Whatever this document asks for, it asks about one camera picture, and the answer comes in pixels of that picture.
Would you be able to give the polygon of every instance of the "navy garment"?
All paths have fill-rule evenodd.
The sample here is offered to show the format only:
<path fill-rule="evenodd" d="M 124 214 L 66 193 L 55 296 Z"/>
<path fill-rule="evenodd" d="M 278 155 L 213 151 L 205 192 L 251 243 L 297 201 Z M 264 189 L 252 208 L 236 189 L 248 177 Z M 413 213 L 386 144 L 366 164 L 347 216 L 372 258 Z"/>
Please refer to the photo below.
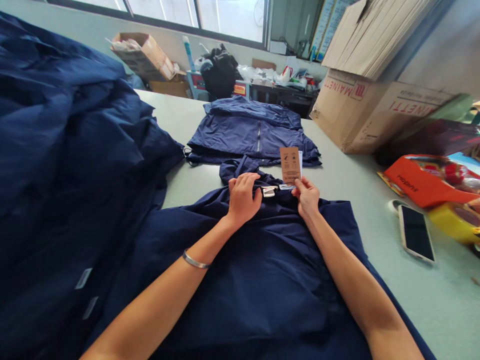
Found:
<path fill-rule="evenodd" d="M 222 188 L 190 206 L 149 214 L 119 270 L 91 344 L 141 291 L 227 214 L 228 180 L 260 174 L 282 181 L 248 157 L 220 167 Z M 319 201 L 321 214 L 385 289 L 426 360 L 435 359 L 368 261 L 348 201 Z M 264 198 L 259 212 L 222 248 L 198 290 L 152 359 L 371 359 L 291 191 Z"/>
<path fill-rule="evenodd" d="M 2 359 L 78 359 L 184 158 L 125 77 L 109 56 L 0 12 Z"/>
<path fill-rule="evenodd" d="M 188 142 L 191 163 L 221 164 L 244 155 L 262 166 L 280 164 L 280 148 L 298 147 L 303 166 L 321 165 L 319 150 L 304 134 L 300 115 L 244 96 L 204 106 L 206 116 Z"/>

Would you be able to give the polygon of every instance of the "cardboard box on table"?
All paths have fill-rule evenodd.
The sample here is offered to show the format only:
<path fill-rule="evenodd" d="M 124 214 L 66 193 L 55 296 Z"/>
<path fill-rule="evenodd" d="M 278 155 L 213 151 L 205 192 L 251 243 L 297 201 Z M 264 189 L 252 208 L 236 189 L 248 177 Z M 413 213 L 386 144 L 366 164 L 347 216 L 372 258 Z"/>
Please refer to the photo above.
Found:
<path fill-rule="evenodd" d="M 128 39 L 135 40 L 140 46 L 138 51 L 118 51 L 110 49 L 139 77 L 146 81 L 169 81 L 176 71 L 173 63 L 163 52 L 155 39 L 142 32 L 119 32 L 112 42 Z"/>
<path fill-rule="evenodd" d="M 150 81 L 149 84 L 154 93 L 193 99 L 188 81 L 180 74 L 174 76 L 171 81 Z"/>
<path fill-rule="evenodd" d="M 371 154 L 454 95 L 329 69 L 310 118 L 346 154 Z"/>

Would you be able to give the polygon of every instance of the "window frame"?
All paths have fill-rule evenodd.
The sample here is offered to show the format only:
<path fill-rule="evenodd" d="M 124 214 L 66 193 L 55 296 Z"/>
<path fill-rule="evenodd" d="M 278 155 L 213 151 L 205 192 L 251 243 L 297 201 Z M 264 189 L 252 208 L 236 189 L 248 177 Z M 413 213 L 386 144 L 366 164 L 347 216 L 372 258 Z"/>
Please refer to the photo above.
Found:
<path fill-rule="evenodd" d="M 122 1 L 127 11 L 121 11 L 121 10 L 112 9 L 109 7 L 93 5 L 93 4 L 79 2 L 75 0 L 46 0 L 48 4 L 52 4 L 52 5 L 58 5 L 66 8 L 85 11 L 88 13 L 104 15 L 112 18 L 121 19 L 121 20 L 127 20 L 135 23 L 151 25 L 159 28 L 178 31 L 181 33 L 192 34 L 192 35 L 196 35 L 204 38 L 211 38 L 214 40 L 224 41 L 224 42 L 241 45 L 249 48 L 268 51 L 268 42 L 269 42 L 269 36 L 270 36 L 270 29 L 269 29 L 270 5 L 271 5 L 270 0 L 264 0 L 262 42 L 247 40 L 242 37 L 226 35 L 219 32 L 203 29 L 202 22 L 200 19 L 199 6 L 197 3 L 198 0 L 193 0 L 193 3 L 195 5 L 195 14 L 198 21 L 198 27 L 187 26 L 187 25 L 176 23 L 176 22 L 160 20 L 160 19 L 156 19 L 148 16 L 134 14 L 129 4 L 129 0 L 122 0 Z"/>

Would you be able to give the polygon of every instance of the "window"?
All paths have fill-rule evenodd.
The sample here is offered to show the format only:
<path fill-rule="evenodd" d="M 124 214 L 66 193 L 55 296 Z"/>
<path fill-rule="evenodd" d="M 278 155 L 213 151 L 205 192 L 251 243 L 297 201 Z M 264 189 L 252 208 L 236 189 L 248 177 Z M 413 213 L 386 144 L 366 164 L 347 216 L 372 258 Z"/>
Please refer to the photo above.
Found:
<path fill-rule="evenodd" d="M 51 4 L 266 49 L 269 0 L 47 0 Z"/>

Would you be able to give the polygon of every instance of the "gray table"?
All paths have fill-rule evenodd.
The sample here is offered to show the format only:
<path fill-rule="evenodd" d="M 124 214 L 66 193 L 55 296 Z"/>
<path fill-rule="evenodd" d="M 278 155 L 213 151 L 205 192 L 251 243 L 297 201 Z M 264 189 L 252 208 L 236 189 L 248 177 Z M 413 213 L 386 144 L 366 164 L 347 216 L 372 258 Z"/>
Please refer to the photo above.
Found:
<path fill-rule="evenodd" d="M 147 91 L 140 97 L 156 110 L 159 126 L 186 145 L 205 115 L 203 104 Z M 367 155 L 345 155 L 311 120 L 302 120 L 305 134 L 318 146 L 321 168 L 303 174 L 328 200 L 351 202 L 365 252 L 439 360 L 480 359 L 480 259 L 429 224 L 437 259 L 429 266 L 403 250 L 399 220 L 387 208 L 397 197 L 377 176 Z M 279 166 L 263 171 L 281 178 Z M 221 187 L 219 166 L 191 167 L 186 162 L 168 175 L 164 208 L 190 205 Z"/>

